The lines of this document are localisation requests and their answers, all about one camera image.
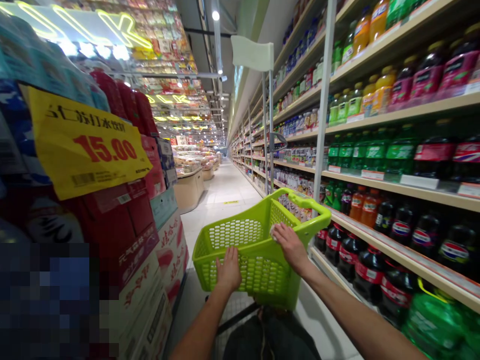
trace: shopping cart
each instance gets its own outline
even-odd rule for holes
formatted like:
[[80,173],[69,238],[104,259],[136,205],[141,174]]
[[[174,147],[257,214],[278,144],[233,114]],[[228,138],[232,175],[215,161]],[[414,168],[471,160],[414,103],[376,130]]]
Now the shopping cart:
[[[278,201],[283,194],[299,208],[313,209],[319,215],[300,222]],[[235,246],[242,277],[238,291],[247,292],[259,305],[293,310],[300,277],[285,260],[280,245],[270,236],[270,229],[283,222],[293,228],[307,247],[310,239],[328,226],[330,218],[330,211],[311,197],[283,187],[250,209],[205,226],[198,235],[192,256],[201,288],[207,292],[214,289],[216,259],[223,259],[226,249]]]

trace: shelf price label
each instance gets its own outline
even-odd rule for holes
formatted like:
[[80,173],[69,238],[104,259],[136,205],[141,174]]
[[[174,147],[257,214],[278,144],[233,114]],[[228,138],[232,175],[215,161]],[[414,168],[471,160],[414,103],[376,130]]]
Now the shelf price label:
[[35,149],[60,200],[143,178],[152,163],[135,126],[33,87],[22,87]]

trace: price tag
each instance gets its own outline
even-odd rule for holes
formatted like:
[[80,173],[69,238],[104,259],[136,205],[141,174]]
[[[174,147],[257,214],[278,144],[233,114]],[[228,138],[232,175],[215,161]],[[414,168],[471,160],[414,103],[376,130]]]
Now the price tag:
[[38,159],[60,200],[143,178],[153,168],[135,126],[33,87],[22,92]]

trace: soda bottle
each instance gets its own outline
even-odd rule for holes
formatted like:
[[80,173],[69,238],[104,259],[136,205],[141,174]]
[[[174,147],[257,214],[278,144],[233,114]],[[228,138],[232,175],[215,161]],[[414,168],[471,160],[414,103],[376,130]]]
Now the soda bottle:
[[365,186],[358,186],[357,192],[354,193],[353,197],[351,198],[351,209],[349,216],[358,222],[362,218],[362,208],[364,207],[366,189],[367,188]]
[[452,226],[440,246],[436,261],[457,273],[469,276],[469,263],[477,251],[477,242],[477,233],[470,226]]
[[400,206],[395,214],[395,220],[391,226],[390,237],[396,242],[407,246],[410,243],[410,235],[414,222],[414,212],[408,203]]
[[389,199],[385,200],[378,207],[378,213],[376,215],[374,230],[388,235],[390,233],[390,228],[394,220],[394,205]]
[[414,166],[415,140],[412,124],[405,124],[386,152],[385,172],[410,175]]
[[450,119],[437,120],[434,136],[416,147],[414,157],[415,176],[446,180],[452,173],[450,160],[454,154],[457,139],[451,136]]
[[350,214],[350,208],[352,207],[352,193],[353,193],[354,185],[352,183],[348,183],[346,185],[346,189],[341,195],[341,206],[340,211],[345,215]]
[[338,153],[338,166],[349,168],[352,163],[352,155],[354,153],[354,133],[349,132],[343,139]]
[[365,241],[351,232],[348,234],[348,237],[342,241],[337,269],[349,283],[355,279],[355,264],[357,263],[359,254],[367,250],[368,247],[369,245]]
[[393,269],[386,271],[381,281],[382,300],[378,310],[395,328],[400,329],[418,291],[417,275],[401,265],[390,265]]
[[352,169],[361,170],[364,168],[365,153],[367,152],[367,144],[370,140],[370,130],[364,130],[361,138],[353,145],[353,153],[351,157]]
[[369,246],[366,251],[358,255],[355,263],[355,279],[353,288],[373,305],[382,301],[382,279],[384,277],[385,261],[382,253]]
[[418,220],[411,235],[410,247],[416,252],[429,258],[434,258],[438,252],[440,230],[440,215],[430,210]]
[[480,184],[480,134],[458,144],[453,164],[453,181]]
[[379,190],[371,188],[370,194],[365,197],[361,212],[360,222],[373,228],[377,220],[377,212],[379,207]]
[[335,266],[339,263],[340,245],[346,237],[347,233],[345,232],[345,229],[334,222],[333,227],[328,231],[326,237],[325,257]]

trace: beverage bottle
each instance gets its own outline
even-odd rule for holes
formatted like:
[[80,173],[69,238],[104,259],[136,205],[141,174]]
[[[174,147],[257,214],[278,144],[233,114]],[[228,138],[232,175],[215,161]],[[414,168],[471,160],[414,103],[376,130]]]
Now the beverage bottle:
[[345,124],[349,113],[350,89],[343,90],[343,95],[338,100],[338,120],[337,124]]
[[340,245],[346,237],[347,233],[345,232],[345,229],[334,222],[333,227],[328,231],[326,237],[325,257],[335,266],[339,263]]
[[352,163],[352,155],[354,153],[354,133],[349,132],[343,139],[338,152],[338,166],[349,168]]
[[402,104],[410,100],[417,59],[417,55],[412,55],[403,62],[404,67],[398,74],[396,82],[391,89],[390,105]]
[[462,44],[445,63],[440,90],[466,85],[480,54],[480,22],[465,31]]
[[370,21],[370,44],[373,44],[387,28],[390,0],[380,0],[373,8]]
[[366,6],[361,14],[355,28],[355,36],[353,37],[353,56],[361,53],[370,41],[370,6]]
[[369,246],[358,255],[353,288],[373,305],[378,305],[382,301],[381,284],[384,271],[385,261],[382,253],[373,246]]
[[357,21],[354,20],[350,23],[350,30],[348,31],[348,36],[345,40],[345,46],[343,47],[343,53],[341,56],[341,64],[348,62],[354,55],[354,37],[355,37],[355,28],[357,27]]
[[370,140],[370,130],[363,130],[361,138],[353,145],[353,154],[351,157],[351,168],[361,170],[364,168],[365,153]]
[[351,232],[348,237],[341,242],[339,250],[339,260],[337,269],[340,274],[349,282],[355,279],[355,264],[359,254],[367,250],[369,245]]
[[396,78],[397,73],[393,66],[386,66],[381,70],[381,77],[375,83],[375,94],[371,105],[372,115],[383,114],[387,111]]
[[413,126],[412,124],[404,124],[396,139],[388,146],[385,156],[385,172],[398,175],[412,174],[415,148]]
[[456,147],[451,179],[480,184],[480,134],[467,137]]
[[351,209],[349,216],[356,221],[360,221],[362,218],[362,209],[365,201],[365,190],[367,188],[363,185],[358,186],[358,190],[353,194],[351,198]]
[[391,226],[390,237],[396,242],[407,246],[410,243],[414,223],[414,211],[408,203],[400,206]]
[[352,207],[352,193],[353,193],[354,185],[352,183],[348,183],[346,185],[346,189],[341,195],[341,206],[340,211],[348,215],[350,214],[350,209]]
[[365,163],[363,165],[365,170],[385,171],[385,155],[387,154],[389,142],[387,129],[385,127],[379,128],[376,138],[370,141],[366,147]]
[[417,253],[434,258],[439,248],[440,215],[430,210],[418,220],[411,235],[410,247]]
[[370,189],[370,193],[365,196],[363,201],[363,208],[361,211],[360,222],[368,227],[373,228],[377,220],[377,212],[379,208],[379,190],[375,188]]
[[361,98],[360,113],[366,118],[372,115],[372,106],[374,104],[375,91],[377,89],[378,75],[372,75],[368,79],[369,84],[363,89],[363,97]]
[[401,329],[409,314],[412,298],[418,292],[417,275],[401,265],[391,266],[393,269],[385,271],[381,281],[382,299],[378,310],[390,324]]
[[469,225],[452,226],[440,246],[436,261],[457,273],[469,276],[469,262],[478,249],[477,236]]
[[416,147],[414,156],[415,176],[446,180],[452,173],[450,160],[454,155],[457,139],[450,135],[450,119],[437,120],[434,134]]
[[428,55],[423,59],[413,76],[410,98],[420,98],[437,92],[444,73],[445,41],[437,41],[428,47]]
[[376,215],[374,230],[388,235],[394,220],[394,204],[390,199],[386,199],[378,206],[378,213]]
[[357,82],[355,84],[354,90],[350,93],[350,102],[348,103],[347,117],[360,114],[360,109],[362,107],[363,86],[363,82]]

